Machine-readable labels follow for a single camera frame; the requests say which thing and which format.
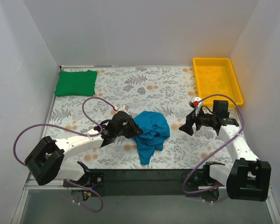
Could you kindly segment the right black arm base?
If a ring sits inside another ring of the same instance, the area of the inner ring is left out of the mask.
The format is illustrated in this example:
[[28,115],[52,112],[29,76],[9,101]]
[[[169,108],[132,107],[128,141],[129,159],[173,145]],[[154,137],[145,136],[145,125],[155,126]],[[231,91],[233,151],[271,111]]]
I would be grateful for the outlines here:
[[191,177],[187,180],[185,185],[187,187],[198,187],[198,186],[212,187],[216,185],[222,186],[222,184],[219,183],[218,181],[205,177],[205,175],[201,170],[194,172],[191,175]]

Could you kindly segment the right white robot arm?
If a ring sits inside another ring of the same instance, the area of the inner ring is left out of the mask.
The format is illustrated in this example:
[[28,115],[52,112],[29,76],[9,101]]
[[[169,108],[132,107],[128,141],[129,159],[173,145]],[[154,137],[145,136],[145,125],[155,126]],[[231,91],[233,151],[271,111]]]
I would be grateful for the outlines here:
[[193,111],[187,115],[186,123],[179,129],[189,135],[194,134],[193,128],[200,130],[202,126],[211,127],[223,141],[224,147],[232,158],[232,168],[215,161],[200,162],[185,177],[183,185],[203,183],[215,190],[225,186],[230,199],[264,202],[268,197],[271,177],[271,165],[262,161],[249,148],[240,125],[236,119],[230,118],[227,100],[214,100],[213,109],[203,111],[203,101],[193,97],[189,103]]

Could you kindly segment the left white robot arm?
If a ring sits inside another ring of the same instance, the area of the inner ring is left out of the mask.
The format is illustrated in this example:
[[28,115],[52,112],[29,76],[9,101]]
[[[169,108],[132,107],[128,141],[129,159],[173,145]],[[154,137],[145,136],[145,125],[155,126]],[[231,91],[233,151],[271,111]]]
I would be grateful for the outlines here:
[[25,165],[40,186],[57,179],[71,180],[84,187],[90,181],[90,169],[81,161],[68,162],[69,158],[112,144],[117,137],[129,139],[142,133],[131,115],[119,111],[86,133],[56,140],[42,138],[25,159]]

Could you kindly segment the blue t shirt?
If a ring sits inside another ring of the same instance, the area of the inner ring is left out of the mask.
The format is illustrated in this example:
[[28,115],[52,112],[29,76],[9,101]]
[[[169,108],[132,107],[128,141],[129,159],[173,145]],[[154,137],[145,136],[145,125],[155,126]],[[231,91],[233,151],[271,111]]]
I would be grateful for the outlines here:
[[165,140],[170,137],[167,120],[159,112],[143,111],[134,118],[136,125],[143,131],[133,137],[136,142],[140,164],[147,165],[156,150],[162,151]]

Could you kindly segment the yellow plastic bin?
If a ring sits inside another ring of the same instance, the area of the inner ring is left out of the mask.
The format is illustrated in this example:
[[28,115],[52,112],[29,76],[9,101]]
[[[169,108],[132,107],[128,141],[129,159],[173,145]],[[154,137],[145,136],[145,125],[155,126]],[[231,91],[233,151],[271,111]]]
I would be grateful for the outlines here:
[[244,104],[237,77],[229,58],[195,57],[193,58],[193,72],[197,94],[200,98],[212,94],[223,94],[232,98],[237,105]]

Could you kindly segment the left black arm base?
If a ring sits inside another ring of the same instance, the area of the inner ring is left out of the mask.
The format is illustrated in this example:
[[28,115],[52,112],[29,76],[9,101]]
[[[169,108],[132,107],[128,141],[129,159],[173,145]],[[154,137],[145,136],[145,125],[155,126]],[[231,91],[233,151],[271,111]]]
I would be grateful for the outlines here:
[[82,168],[82,176],[77,180],[73,180],[67,178],[68,181],[81,185],[83,187],[91,187],[91,188],[101,188],[104,185],[105,174],[103,172],[97,172],[90,170],[83,162],[78,161],[79,168]]

